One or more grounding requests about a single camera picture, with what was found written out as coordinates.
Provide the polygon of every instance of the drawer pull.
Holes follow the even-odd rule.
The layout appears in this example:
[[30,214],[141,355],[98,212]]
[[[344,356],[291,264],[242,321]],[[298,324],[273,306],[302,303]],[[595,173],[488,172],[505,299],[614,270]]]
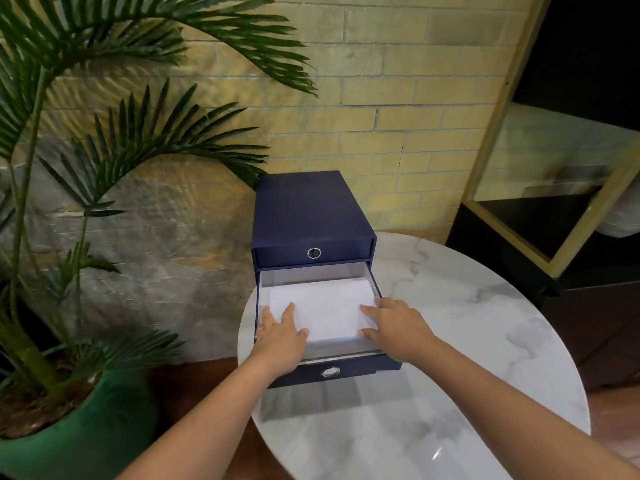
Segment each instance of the drawer pull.
[[320,257],[320,254],[322,254],[322,251],[318,248],[311,248],[307,251],[307,256],[309,256],[311,259],[318,259]]
[[338,374],[340,374],[340,367],[329,367],[322,372],[322,377],[336,377]]

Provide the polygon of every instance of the white marble table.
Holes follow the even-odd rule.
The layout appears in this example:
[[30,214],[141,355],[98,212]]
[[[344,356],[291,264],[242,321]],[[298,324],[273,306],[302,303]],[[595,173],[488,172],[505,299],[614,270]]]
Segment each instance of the white marble table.
[[[500,276],[434,242],[390,233],[378,234],[373,274],[383,295],[420,310],[437,336],[590,432],[564,344]],[[255,291],[240,325],[239,362],[253,346],[254,318]],[[297,480],[509,478],[448,396],[408,364],[268,390],[252,416]]]

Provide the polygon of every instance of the white paper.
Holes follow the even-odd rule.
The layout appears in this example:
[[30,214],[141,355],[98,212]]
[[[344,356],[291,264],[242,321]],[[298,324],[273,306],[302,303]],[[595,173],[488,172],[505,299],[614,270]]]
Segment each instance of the white paper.
[[362,328],[376,324],[360,311],[360,305],[375,306],[366,278],[275,286],[269,288],[269,306],[280,321],[290,302],[296,304],[296,329],[309,329],[308,342],[352,340]]

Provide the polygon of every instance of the storage box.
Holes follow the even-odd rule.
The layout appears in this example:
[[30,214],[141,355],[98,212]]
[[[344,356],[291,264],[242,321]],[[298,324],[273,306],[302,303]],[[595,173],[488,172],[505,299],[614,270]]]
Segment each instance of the storage box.
[[[258,290],[255,325],[274,287],[366,280],[376,234],[338,171],[265,175],[256,188],[252,258]],[[309,343],[302,362],[271,387],[397,370],[401,364],[364,339]]]

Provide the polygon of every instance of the green pot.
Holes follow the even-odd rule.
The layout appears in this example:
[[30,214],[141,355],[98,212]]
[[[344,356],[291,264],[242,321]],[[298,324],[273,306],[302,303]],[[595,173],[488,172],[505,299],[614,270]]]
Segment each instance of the green pot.
[[14,480],[111,480],[153,443],[158,413],[144,372],[105,372],[53,426],[0,440],[0,472]]

